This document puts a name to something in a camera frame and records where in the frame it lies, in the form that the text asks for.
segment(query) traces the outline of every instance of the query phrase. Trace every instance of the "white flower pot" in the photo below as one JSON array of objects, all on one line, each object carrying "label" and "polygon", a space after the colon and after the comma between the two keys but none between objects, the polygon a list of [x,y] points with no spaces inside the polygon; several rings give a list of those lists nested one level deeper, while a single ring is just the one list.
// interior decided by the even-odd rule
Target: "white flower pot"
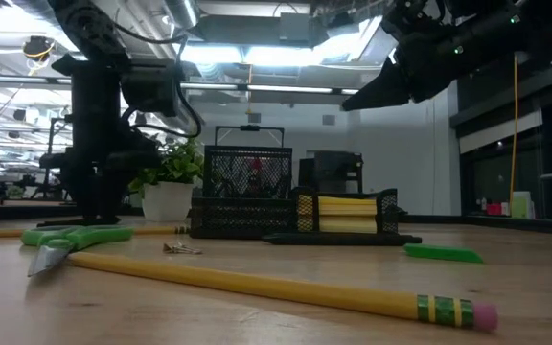
[{"label": "white flower pot", "polygon": [[159,182],[156,186],[144,185],[142,209],[151,221],[181,221],[191,209],[193,184]]}]

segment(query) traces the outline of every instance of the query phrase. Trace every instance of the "pencil eraser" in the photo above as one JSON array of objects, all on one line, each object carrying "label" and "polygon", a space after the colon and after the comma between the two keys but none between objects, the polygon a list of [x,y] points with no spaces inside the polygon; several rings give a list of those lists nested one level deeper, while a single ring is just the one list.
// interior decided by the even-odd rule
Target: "pencil eraser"
[{"label": "pencil eraser", "polygon": [[497,329],[497,308],[495,306],[474,303],[472,309],[475,329],[484,332]]}]

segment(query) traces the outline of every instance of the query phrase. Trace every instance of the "orange cable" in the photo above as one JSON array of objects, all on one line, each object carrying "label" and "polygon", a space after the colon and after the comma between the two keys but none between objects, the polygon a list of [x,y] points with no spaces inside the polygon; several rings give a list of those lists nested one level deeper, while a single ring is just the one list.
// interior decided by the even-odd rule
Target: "orange cable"
[{"label": "orange cable", "polygon": [[[253,82],[253,65],[251,64],[250,67],[248,67],[248,84],[250,85],[251,82]],[[248,109],[246,109],[246,114],[250,115],[253,111],[250,109],[250,105],[252,105],[252,92],[248,91]]]},{"label": "orange cable", "polygon": [[517,162],[517,134],[518,134],[518,58],[515,54],[515,135],[513,137],[513,161],[510,169],[510,217],[513,216],[513,199],[515,198],[515,170]]}]

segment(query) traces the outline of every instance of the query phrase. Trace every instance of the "scissor handle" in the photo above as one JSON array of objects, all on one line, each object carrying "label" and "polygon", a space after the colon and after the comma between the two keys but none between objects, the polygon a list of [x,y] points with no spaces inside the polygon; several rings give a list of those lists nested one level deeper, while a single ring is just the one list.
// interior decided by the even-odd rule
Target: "scissor handle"
[{"label": "scissor handle", "polygon": [[28,229],[23,231],[20,240],[25,245],[41,246],[51,240],[65,239],[67,234],[78,228],[79,226],[56,225]]},{"label": "scissor handle", "polygon": [[133,228],[120,225],[96,225],[77,228],[66,234],[65,239],[74,244],[74,250],[107,242],[127,241],[133,236]]},{"label": "scissor handle", "polygon": [[20,240],[25,245],[48,246],[70,250],[83,250],[84,248],[106,242],[118,242],[129,240],[133,236],[133,228],[119,225],[95,225],[95,226],[44,226],[36,229],[25,230]]}]

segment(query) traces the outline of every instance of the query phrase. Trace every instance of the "green scissors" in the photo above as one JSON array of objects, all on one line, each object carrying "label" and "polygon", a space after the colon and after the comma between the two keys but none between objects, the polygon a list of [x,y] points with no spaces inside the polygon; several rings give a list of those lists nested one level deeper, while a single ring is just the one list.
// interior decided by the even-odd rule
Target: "green scissors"
[{"label": "green scissors", "polygon": [[132,228],[118,225],[45,226],[25,230],[20,237],[23,244],[39,247],[27,276],[55,267],[71,252],[99,243],[127,241],[131,236]]}]

